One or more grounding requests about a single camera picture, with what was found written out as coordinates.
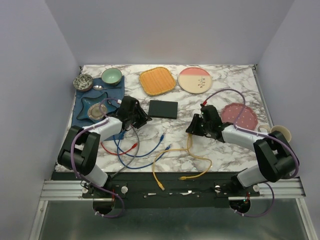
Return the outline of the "black network switch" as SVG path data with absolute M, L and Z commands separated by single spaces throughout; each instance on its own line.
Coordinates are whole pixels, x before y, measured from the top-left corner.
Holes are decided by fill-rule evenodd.
M 177 119 L 178 102 L 151 100 L 149 102 L 148 115 L 154 118 Z

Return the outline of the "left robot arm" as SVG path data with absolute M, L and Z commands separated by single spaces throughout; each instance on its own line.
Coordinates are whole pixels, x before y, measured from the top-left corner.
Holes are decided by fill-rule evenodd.
M 59 165 L 72 170 L 77 178 L 94 185 L 93 191 L 101 198 L 107 197 L 111 185 L 109 176 L 96 164 L 99 145 L 102 140 L 122 133 L 132 126 L 139 129 L 152 118 L 142 109 L 137 99 L 124 96 L 118 99 L 119 107 L 104 114 L 104 119 L 85 127 L 72 126 L 57 157 Z

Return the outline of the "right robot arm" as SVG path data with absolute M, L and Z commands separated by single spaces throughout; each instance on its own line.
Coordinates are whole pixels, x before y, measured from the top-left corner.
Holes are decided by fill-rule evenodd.
M 230 191 L 241 196 L 248 187 L 280 179 L 294 178 L 299 172 L 299 160 L 279 131 L 260 133 L 241 128 L 236 122 L 222 122 L 213 105 L 202 105 L 201 114 L 194 114 L 186 133 L 235 144 L 255 153 L 257 165 L 231 177 Z

